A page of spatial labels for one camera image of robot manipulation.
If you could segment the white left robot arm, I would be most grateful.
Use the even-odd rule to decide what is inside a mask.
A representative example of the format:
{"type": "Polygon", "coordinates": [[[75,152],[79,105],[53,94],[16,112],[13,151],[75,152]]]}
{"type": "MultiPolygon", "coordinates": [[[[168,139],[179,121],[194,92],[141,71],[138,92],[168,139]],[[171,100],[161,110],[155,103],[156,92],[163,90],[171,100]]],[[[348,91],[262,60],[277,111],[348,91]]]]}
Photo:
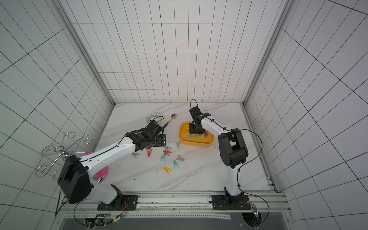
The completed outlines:
{"type": "Polygon", "coordinates": [[[57,180],[63,194],[70,204],[83,200],[98,201],[107,205],[113,204],[122,196],[114,185],[104,185],[93,180],[100,171],[117,160],[153,147],[164,147],[166,135],[164,128],[156,121],[139,130],[126,133],[116,143],[94,153],[66,158],[57,180]]]}

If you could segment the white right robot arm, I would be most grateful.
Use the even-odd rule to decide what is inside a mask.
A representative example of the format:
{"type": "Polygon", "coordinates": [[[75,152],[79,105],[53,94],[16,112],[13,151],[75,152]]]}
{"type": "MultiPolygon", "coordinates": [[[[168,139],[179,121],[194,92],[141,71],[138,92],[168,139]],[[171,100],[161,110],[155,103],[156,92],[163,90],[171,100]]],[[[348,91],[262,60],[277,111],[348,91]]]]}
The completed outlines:
{"type": "Polygon", "coordinates": [[[217,122],[209,113],[202,113],[198,106],[192,107],[189,113],[193,121],[189,124],[190,134],[211,133],[218,138],[219,154],[222,162],[228,167],[227,182],[224,188],[225,200],[228,204],[239,203],[243,193],[238,183],[238,165],[246,162],[249,156],[242,132],[229,129],[217,122]]]}

